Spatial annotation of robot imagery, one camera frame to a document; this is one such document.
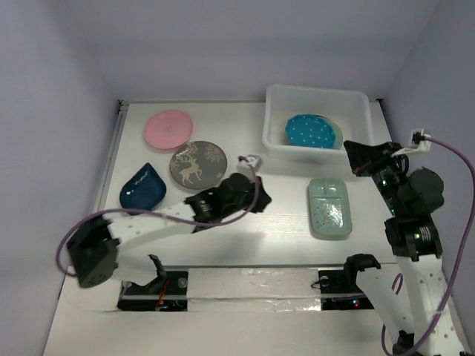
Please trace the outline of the pink round plate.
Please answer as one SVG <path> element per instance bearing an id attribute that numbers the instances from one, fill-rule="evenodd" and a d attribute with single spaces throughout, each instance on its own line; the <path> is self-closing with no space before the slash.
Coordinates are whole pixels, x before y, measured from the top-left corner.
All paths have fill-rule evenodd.
<path id="1" fill-rule="evenodd" d="M 158 150 L 179 148 L 190 139 L 194 130 L 191 117 L 184 111 L 168 109 L 151 116 L 144 125 L 145 142 Z"/>

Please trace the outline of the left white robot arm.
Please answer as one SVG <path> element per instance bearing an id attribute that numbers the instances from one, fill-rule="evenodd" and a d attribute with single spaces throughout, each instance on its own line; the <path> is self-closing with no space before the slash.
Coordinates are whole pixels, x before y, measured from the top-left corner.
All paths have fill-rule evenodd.
<path id="1" fill-rule="evenodd" d="M 108 218 L 110 209 L 99 211 L 68 235 L 66 249 L 74 277 L 82 289 L 114 278 L 139 283 L 145 291 L 155 293 L 164 284 L 160 266 L 146 266 L 150 253 L 128 262 L 128 252 L 161 239 L 230 225 L 248 213 L 263 212 L 271 201 L 260 177 L 234 173 L 219 186 L 163 210 L 123 209 L 118 219 Z"/>

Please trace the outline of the grey reindeer plate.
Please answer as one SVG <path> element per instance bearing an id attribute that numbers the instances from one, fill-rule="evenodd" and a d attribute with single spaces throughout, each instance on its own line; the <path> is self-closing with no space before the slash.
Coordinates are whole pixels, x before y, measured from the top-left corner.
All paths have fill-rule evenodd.
<path id="1" fill-rule="evenodd" d="M 171 177 L 184 188 L 203 190 L 219 183 L 228 161 L 223 149 L 207 141 L 182 145 L 172 156 Z"/>

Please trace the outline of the green flower round plate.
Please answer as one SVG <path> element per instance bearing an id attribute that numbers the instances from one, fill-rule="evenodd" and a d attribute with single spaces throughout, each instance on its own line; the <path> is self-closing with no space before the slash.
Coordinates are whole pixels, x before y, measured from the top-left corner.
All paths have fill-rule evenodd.
<path id="1" fill-rule="evenodd" d="M 328 125 L 332 128 L 332 131 L 333 131 L 334 136 L 335 136 L 332 148 L 334 150 L 340 150 L 341 146 L 343 145 L 342 131 L 341 131 L 340 127 L 334 121 L 332 121 L 331 119 L 326 118 L 326 121 L 327 121 Z"/>

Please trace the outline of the green rectangular glass plate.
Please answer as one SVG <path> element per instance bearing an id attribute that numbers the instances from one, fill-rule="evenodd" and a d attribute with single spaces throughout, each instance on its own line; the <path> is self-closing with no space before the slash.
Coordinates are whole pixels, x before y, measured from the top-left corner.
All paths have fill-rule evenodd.
<path id="1" fill-rule="evenodd" d="M 353 230 L 350 200 L 341 179 L 315 178 L 308 185 L 310 221 L 313 230 L 324 237 L 339 239 Z"/>

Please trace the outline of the dark blue leaf plate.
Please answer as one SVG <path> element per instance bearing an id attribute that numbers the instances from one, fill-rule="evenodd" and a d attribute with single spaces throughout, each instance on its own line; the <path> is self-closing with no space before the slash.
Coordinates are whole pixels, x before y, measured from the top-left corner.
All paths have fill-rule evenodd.
<path id="1" fill-rule="evenodd" d="M 154 210 L 165 198 L 167 187 L 154 167 L 147 162 L 127 181 L 119 193 L 125 209 Z"/>

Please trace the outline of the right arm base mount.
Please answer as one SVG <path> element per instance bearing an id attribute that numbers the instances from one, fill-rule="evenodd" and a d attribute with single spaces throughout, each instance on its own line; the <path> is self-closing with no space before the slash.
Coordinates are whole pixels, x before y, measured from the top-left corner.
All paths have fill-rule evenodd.
<path id="1" fill-rule="evenodd" d="M 323 311 L 347 311 L 374 309 L 363 291 L 356 285 L 359 272 L 369 268 L 381 268 L 372 254 L 355 254 L 346 259 L 341 269 L 320 270 L 312 289 L 321 293 Z"/>

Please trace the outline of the translucent plastic bin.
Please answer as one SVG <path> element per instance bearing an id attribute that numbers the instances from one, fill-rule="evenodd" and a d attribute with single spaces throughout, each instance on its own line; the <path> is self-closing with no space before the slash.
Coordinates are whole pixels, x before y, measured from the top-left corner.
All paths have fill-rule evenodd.
<path id="1" fill-rule="evenodd" d="M 294 116 L 322 116 L 341 135 L 337 148 L 315 148 L 293 145 L 286 126 Z M 275 159 L 296 162 L 348 163 L 345 140 L 375 145 L 370 102 L 366 94 L 354 90 L 310 88 L 294 85 L 270 85 L 266 90 L 266 109 L 262 141 Z"/>

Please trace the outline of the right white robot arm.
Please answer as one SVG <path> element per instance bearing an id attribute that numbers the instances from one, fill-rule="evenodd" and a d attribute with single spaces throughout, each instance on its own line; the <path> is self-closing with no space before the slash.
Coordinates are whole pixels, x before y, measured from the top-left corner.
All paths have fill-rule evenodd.
<path id="1" fill-rule="evenodd" d="M 384 232 L 409 300 L 406 309 L 381 265 L 370 254 L 347 258 L 343 285 L 361 289 L 378 312 L 390 339 L 386 355 L 468 355 L 456 332 L 448 299 L 453 287 L 442 273 L 442 243 L 432 213 L 441 208 L 444 183 L 427 168 L 409 172 L 409 149 L 395 142 L 344 142 L 352 172 L 375 183 L 392 217 Z"/>

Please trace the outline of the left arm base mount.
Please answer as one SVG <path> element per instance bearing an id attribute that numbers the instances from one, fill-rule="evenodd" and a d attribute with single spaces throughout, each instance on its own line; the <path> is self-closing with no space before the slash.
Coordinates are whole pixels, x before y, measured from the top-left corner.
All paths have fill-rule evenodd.
<path id="1" fill-rule="evenodd" d="M 187 312 L 189 272 L 166 271 L 158 256 L 150 254 L 156 277 L 141 286 L 124 282 L 117 308 L 122 312 Z"/>

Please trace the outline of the blue polka dot plate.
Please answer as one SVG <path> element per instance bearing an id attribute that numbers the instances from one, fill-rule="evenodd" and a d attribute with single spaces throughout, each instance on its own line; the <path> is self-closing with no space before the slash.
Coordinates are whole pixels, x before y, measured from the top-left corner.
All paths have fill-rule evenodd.
<path id="1" fill-rule="evenodd" d="M 288 119 L 285 134 L 290 145 L 336 149 L 337 133 L 330 121 L 315 114 L 298 114 Z"/>

